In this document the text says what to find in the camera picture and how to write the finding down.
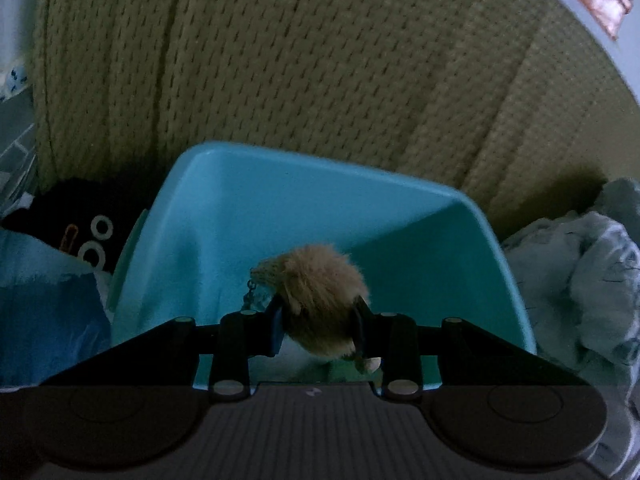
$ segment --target white crumpled fabric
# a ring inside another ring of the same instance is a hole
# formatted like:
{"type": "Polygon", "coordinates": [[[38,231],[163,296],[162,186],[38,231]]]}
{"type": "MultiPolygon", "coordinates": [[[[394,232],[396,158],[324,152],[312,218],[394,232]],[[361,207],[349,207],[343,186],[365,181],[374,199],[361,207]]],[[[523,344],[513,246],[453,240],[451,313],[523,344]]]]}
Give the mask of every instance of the white crumpled fabric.
{"type": "MultiPolygon", "coordinates": [[[[601,196],[596,207],[606,209],[606,199],[601,196]]],[[[537,220],[508,238],[503,249],[539,354],[604,396],[609,420],[590,462],[613,475],[640,430],[632,395],[640,366],[638,246],[622,224],[592,211],[537,220]]]]}

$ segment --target knit fabric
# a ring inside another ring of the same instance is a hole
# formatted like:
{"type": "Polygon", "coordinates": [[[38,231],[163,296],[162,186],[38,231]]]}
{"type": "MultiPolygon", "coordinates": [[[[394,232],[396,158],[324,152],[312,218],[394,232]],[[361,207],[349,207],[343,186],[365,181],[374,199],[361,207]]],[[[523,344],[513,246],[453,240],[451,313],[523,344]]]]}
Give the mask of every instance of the knit fabric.
{"type": "Polygon", "coordinates": [[[204,140],[465,191],[498,234],[640,176],[638,104],[557,0],[38,0],[40,184],[156,192],[204,140]]]}

